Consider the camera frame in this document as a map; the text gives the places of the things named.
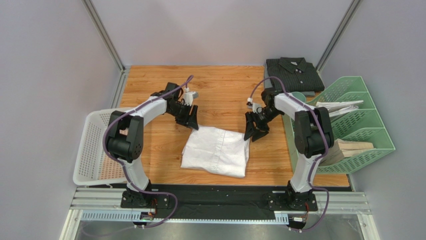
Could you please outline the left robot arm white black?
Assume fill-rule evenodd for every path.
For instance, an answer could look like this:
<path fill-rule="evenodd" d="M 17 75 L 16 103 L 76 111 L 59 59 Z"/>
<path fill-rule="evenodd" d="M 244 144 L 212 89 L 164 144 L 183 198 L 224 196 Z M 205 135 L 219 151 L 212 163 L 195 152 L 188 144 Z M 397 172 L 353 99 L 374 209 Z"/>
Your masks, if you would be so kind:
<path fill-rule="evenodd" d="M 147 177 L 140 156 L 144 147 L 145 126 L 155 118 L 169 114 L 178 125 L 198 130 L 198 98 L 186 83 L 167 83 L 164 90 L 127 111 L 115 110 L 105 130 L 102 147 L 109 158 L 120 164 L 127 181 L 127 193 L 139 198 L 151 195 L 151 182 Z"/>

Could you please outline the white long sleeve shirt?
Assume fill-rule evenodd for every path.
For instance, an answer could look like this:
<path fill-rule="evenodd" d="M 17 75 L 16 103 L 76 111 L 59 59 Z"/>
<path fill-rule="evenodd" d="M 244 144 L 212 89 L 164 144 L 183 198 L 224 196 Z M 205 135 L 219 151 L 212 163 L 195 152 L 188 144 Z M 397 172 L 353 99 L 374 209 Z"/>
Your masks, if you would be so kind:
<path fill-rule="evenodd" d="M 243 133 L 201 125 L 189 135 L 180 167 L 242 179 L 249 157 L 250 142 Z"/>

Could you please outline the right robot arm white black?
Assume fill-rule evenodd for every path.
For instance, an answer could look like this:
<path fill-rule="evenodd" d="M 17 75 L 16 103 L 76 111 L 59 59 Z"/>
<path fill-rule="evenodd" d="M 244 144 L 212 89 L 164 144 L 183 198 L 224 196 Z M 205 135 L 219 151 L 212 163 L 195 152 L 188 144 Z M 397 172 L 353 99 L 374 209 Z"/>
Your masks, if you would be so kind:
<path fill-rule="evenodd" d="M 313 191 L 312 178 L 319 161 L 327 154 L 335 140 L 329 111 L 325 107 L 315 108 L 300 101 L 293 94 L 266 88 L 261 99 L 265 106 L 247 99 L 250 111 L 245 113 L 244 139 L 255 142 L 265 137 L 274 118 L 286 115 L 294 122 L 294 144 L 298 151 L 296 170 L 287 185 L 290 200 L 308 200 Z"/>

